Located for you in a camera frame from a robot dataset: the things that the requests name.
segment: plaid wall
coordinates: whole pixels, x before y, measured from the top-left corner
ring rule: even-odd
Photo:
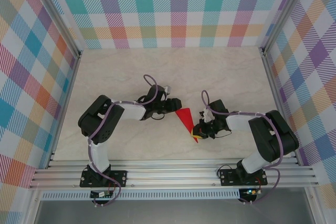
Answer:
[[[299,0],[270,51],[288,120],[336,219],[336,0]]]
[[[279,5],[278,9],[277,9],[277,12],[276,14],[274,15],[273,19],[272,19],[272,22],[266,32],[266,35],[264,37],[264,39],[262,40],[262,43],[261,43],[261,48],[264,48],[265,45],[266,45],[266,42],[269,38],[269,35],[271,34],[271,32],[273,31],[273,28],[274,28],[274,25],[278,22],[279,18],[280,18],[280,15],[282,13],[282,10],[284,9],[284,7],[286,6],[287,4],[287,1],[288,0],[282,0],[281,1],[281,4]]]
[[[18,223],[50,151],[75,57],[40,0],[0,0],[0,223]]]
[[[57,10],[58,10],[58,13],[59,13],[60,16],[62,17],[62,19],[63,19],[63,21],[64,21],[64,24],[65,24],[65,25],[67,26],[67,28],[69,29],[69,32],[70,32],[70,34],[72,35],[72,38],[73,38],[73,40],[75,41],[77,47],[78,47],[79,49],[83,50],[84,48],[83,48],[83,46],[80,44],[80,42],[79,42],[79,40],[78,40],[78,37],[77,37],[76,33],[74,32],[74,29],[73,29],[72,26],[70,25],[70,22],[69,22],[67,16],[65,15],[65,13],[64,13],[64,11],[63,11],[63,9],[62,9],[60,3],[59,3],[59,1],[58,1],[58,0],[52,0],[52,1],[53,1],[53,3],[54,3],[55,7],[56,7]]]
[[[65,1],[89,48],[254,46],[275,2]]]

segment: black mounting plate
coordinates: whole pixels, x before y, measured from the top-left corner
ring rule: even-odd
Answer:
[[[126,182],[127,182],[127,171],[126,170],[110,170],[110,171],[104,172],[104,174],[118,181],[121,187],[126,186]],[[113,188],[114,183],[108,179],[97,180],[96,178],[92,176],[89,170],[85,169],[82,172],[79,187],[110,187],[110,188]]]
[[[219,170],[219,177],[221,178],[220,184],[221,186],[259,186],[259,185],[266,186],[268,184],[266,173],[264,170],[261,171],[260,173],[255,174],[255,176],[246,179],[244,183],[242,183],[235,169],[220,169]]]

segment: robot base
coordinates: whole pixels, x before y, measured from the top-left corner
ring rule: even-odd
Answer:
[[[126,186],[127,171],[126,170],[111,170],[109,166],[104,172],[106,176],[113,178],[119,182],[121,187]],[[82,172],[79,187],[114,187],[114,183],[98,173],[96,173],[89,165]]]
[[[266,173],[262,169],[251,174],[242,182],[235,169],[220,169],[221,186],[266,186]]]

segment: red object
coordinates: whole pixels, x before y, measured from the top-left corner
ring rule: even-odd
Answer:
[[[189,108],[180,109],[180,110],[175,111],[175,113],[180,118],[184,126],[191,133],[194,127],[194,123],[193,123],[193,118],[191,117],[190,109]]]

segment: plaid backdrop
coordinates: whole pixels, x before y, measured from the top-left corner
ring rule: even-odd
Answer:
[[[74,62],[40,0],[0,0],[0,223],[18,223],[22,215]]]
[[[272,71],[326,214],[336,219],[336,0],[299,0],[270,51]]]
[[[65,1],[89,48],[254,46],[275,2]]]
[[[272,22],[270,24],[270,26],[268,27],[268,30],[266,32],[266,35],[264,37],[264,39],[262,40],[262,43],[261,45],[257,45],[258,47],[261,47],[261,48],[264,48],[265,45],[266,45],[266,42],[269,38],[269,35],[271,34],[271,32],[273,31],[273,28],[274,28],[274,25],[278,22],[279,18],[280,18],[280,15],[284,9],[284,7],[286,6],[287,4],[287,1],[288,0],[282,0],[281,1],[281,4],[279,5],[278,9],[277,9],[277,12],[275,13],[273,19],[272,19]]]

